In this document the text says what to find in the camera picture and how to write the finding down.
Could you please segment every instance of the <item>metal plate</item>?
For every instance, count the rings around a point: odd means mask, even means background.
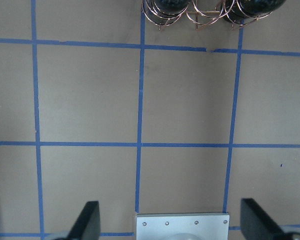
[[[136,240],[194,240],[196,237],[227,240],[228,230],[228,213],[138,214],[136,217]],[[185,234],[195,236],[191,239]]]

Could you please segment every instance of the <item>gray surface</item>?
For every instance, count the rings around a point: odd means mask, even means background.
[[[229,231],[228,240],[246,240],[241,231]]]
[[[226,148],[142,149],[140,213],[222,212]]]
[[[96,200],[102,232],[132,232],[134,147],[42,147],[41,161],[47,233],[68,231],[85,203]]]
[[[0,141],[34,141],[31,45],[0,43]]]
[[[40,45],[38,78],[42,141],[137,140],[137,49]]]
[[[236,58],[224,53],[147,50],[142,141],[229,142]]]
[[[243,55],[240,70],[234,142],[300,144],[300,57]]]
[[[240,225],[241,198],[254,198],[279,225],[300,224],[300,149],[234,149],[228,197],[231,226]]]
[[[300,0],[288,0],[272,15],[244,29],[243,49],[300,52]]]
[[[31,39],[31,1],[0,0],[0,38]]]
[[[205,0],[201,9],[213,10],[215,0]],[[236,49],[238,47],[239,31],[232,31],[231,24],[219,20],[213,26],[196,31],[186,15],[183,15],[174,25],[159,31],[159,28],[150,22],[145,23],[145,43],[150,45],[204,47],[208,51],[214,49]]]
[[[140,4],[135,0],[38,0],[37,37],[138,44]]]
[[[36,148],[0,146],[0,233],[38,231]]]

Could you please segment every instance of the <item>black sphere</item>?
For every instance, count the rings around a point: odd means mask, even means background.
[[[169,15],[180,13],[189,2],[190,0],[154,0],[156,6]]]
[[[244,12],[257,16],[276,10],[284,4],[285,1],[286,0],[239,0],[239,3]]]

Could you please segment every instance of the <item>blue tape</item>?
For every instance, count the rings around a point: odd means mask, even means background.
[[[135,174],[135,205],[134,210],[139,212],[140,202],[140,175],[141,175],[141,147],[142,147],[142,115],[144,99],[144,71],[145,71],[145,15],[140,17],[140,64],[139,64],[139,97],[138,97],[138,125],[137,125],[137,151]]]
[[[134,236],[134,232],[102,232],[100,237],[131,237]]]
[[[300,144],[232,144],[233,148],[300,149]]]
[[[13,39],[13,38],[0,38],[1,44],[32,44],[33,41],[29,39]]]
[[[40,118],[39,118],[39,87],[38,87],[38,49],[37,49],[37,24],[36,24],[36,0],[31,0],[31,36],[32,36],[32,67],[33,67],[33,96],[34,96],[34,127],[35,127],[35,150],[36,172],[38,185],[38,204],[40,221],[40,238],[45,239],[44,204],[41,170],[40,150]]]
[[[137,147],[134,142],[63,142],[63,141],[42,141],[41,146],[65,146],[65,147]]]
[[[236,123],[237,101],[238,101],[238,92],[239,92],[241,50],[242,50],[242,43],[243,43],[243,35],[244,35],[244,30],[243,30],[243,28],[241,28],[239,31],[239,39],[238,39],[238,51],[237,51],[237,59],[236,59],[235,82],[234,82],[234,92],[233,92],[233,102],[232,102],[230,136],[229,136],[229,150],[228,150],[226,173],[225,173],[223,207],[222,207],[222,211],[224,213],[227,212],[227,207],[228,207],[228,194],[229,194],[229,183],[230,183],[232,150],[233,150],[232,145],[234,143],[234,134],[235,134],[235,123]]]
[[[280,227],[291,227],[291,228],[296,228],[300,229],[300,224],[290,224],[290,225],[280,225]],[[229,231],[240,231],[241,227],[240,226],[230,226]]]
[[[171,50],[171,51],[190,51],[190,52],[206,52],[205,47],[191,47],[191,46],[166,46],[166,45],[144,45],[145,49],[149,50]]]
[[[0,146],[36,146],[35,141],[0,141]]]
[[[79,47],[104,47],[119,49],[140,49],[140,44],[129,43],[110,43],[110,42],[87,42],[87,41],[58,41],[58,40],[37,40],[41,45],[61,45],[61,46],[79,46]]]
[[[219,48],[211,51],[211,53],[228,53],[228,54],[237,54],[238,49],[228,49],[228,48]]]
[[[267,50],[241,50],[242,54],[255,54],[255,55],[272,55],[272,56],[288,56],[300,57],[300,52],[283,52],[283,51],[267,51]]]
[[[0,232],[0,237],[17,237],[17,238],[33,238],[40,237],[40,233],[13,233],[13,232]]]

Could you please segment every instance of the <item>gray floor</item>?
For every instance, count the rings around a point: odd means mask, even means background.
[[[0,0],[0,240],[91,200],[102,240],[136,212],[222,211],[241,240],[243,197],[300,229],[300,0],[242,31],[158,31],[140,6]]]

